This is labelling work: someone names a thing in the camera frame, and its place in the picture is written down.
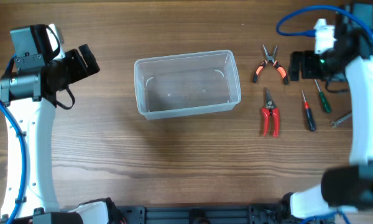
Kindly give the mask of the orange black needle-nose pliers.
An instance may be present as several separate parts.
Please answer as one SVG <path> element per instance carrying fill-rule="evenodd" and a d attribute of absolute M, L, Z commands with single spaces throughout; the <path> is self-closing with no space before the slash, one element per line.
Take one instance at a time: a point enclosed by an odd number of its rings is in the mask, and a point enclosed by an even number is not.
<path fill-rule="evenodd" d="M 265 45 L 262 45 L 262 48 L 263 48 L 263 51 L 264 51 L 265 59 L 261 62 L 261 64 L 255 70 L 255 72 L 254 72 L 254 74 L 252 76 L 252 82 L 256 83 L 258 81 L 260 72 L 266 66 L 272 65 L 279 72 L 280 76 L 282 77 L 283 84 L 284 85 L 288 85 L 289 84 L 289 80 L 288 80 L 288 77 L 287 77 L 287 73 L 286 73 L 285 69 L 281 66 L 281 64 L 279 63 L 279 61 L 275 59 L 275 55 L 277 53 L 277 46 L 275 46 L 275 48 L 274 48 L 274 50 L 273 50 L 272 53 L 270 53 L 267 50 L 267 47 Z"/>

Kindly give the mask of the green handled screwdriver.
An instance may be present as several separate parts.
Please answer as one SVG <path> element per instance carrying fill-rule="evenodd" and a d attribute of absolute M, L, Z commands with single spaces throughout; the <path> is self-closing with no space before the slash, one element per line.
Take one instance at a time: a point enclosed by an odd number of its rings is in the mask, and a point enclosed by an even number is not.
<path fill-rule="evenodd" d="M 314 82 L 315 82 L 315 85 L 318 89 L 318 96 L 319 96 L 319 99 L 321 101 L 323 111 L 326 112 L 326 113 L 330 113 L 331 112 L 331 107 L 329 105 L 329 102 L 328 102 L 325 94 L 322 92 L 322 90 L 321 90 L 321 88 L 320 88 L 316 79 L 314 79 Z"/>

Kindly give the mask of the red handled cutting pliers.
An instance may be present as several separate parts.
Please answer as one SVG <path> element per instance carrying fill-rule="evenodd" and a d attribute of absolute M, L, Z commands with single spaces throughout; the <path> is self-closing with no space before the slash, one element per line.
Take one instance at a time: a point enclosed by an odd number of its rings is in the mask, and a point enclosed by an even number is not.
<path fill-rule="evenodd" d="M 268 88 L 264 88 L 265 90 L 265 106 L 262 108 L 262 115 L 264 118 L 264 126 L 263 126 L 263 135 L 265 136 L 269 130 L 269 120 L 270 117 L 273 117 L 274 120 L 274 131 L 273 137 L 279 136 L 280 131 L 280 113 L 279 109 L 277 108 L 270 91 Z"/>

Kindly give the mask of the red black screwdriver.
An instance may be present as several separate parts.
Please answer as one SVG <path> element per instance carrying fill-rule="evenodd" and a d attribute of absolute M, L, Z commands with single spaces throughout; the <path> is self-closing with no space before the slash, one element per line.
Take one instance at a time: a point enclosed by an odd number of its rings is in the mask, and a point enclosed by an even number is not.
<path fill-rule="evenodd" d="M 316 123 L 315 123 L 315 120 L 313 118 L 311 108 L 310 108 L 310 106 L 309 106 L 309 104 L 306 100 L 304 91 L 301 90 L 301 92 L 302 92 L 302 101 L 303 101 L 303 107 L 304 107 L 304 111 L 305 111 L 305 120 L 306 120 L 307 128 L 311 132 L 316 131 Z"/>

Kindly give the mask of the silver combination wrench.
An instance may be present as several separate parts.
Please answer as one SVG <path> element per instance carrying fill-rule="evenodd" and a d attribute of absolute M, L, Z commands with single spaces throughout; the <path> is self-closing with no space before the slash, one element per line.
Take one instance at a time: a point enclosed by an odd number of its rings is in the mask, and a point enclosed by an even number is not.
<path fill-rule="evenodd" d="M 330 126 L 332 128 L 335 128 L 335 127 L 339 126 L 345 120 L 349 119 L 351 116 L 352 116 L 352 111 L 349 111 L 348 113 L 344 114 L 342 117 L 340 117 L 340 118 L 338 118 L 334 121 L 331 121 Z"/>

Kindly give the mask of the clear plastic storage container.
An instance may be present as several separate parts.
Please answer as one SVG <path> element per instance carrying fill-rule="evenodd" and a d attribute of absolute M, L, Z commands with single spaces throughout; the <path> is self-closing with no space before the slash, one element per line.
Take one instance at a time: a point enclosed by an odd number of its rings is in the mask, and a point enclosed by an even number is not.
<path fill-rule="evenodd" d="M 134 86 L 138 111 L 146 119 L 229 111 L 241 101 L 230 50 L 139 59 Z"/>

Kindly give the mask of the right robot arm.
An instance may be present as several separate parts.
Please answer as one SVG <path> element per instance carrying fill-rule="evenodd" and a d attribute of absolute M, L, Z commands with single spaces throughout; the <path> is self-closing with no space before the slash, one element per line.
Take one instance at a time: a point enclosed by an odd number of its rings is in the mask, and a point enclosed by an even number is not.
<path fill-rule="evenodd" d="M 315 52 L 329 75 L 342 73 L 352 106 L 352 145 L 346 166 L 328 169 L 320 184 L 286 194 L 280 222 L 322 222 L 347 212 L 373 209 L 373 4 L 327 6 L 337 13 L 333 26 L 318 20 L 304 35 L 315 39 Z"/>

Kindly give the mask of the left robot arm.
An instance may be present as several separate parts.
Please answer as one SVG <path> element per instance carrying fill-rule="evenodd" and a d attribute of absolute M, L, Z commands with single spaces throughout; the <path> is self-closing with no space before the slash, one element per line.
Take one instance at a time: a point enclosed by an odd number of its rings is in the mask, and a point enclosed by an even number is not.
<path fill-rule="evenodd" d="M 19 27 L 0 79 L 0 110 L 7 125 L 7 184 L 1 223 L 127 223 L 110 198 L 60 210 L 52 176 L 52 129 L 59 91 L 99 72 L 87 45 L 64 51 L 54 24 Z"/>

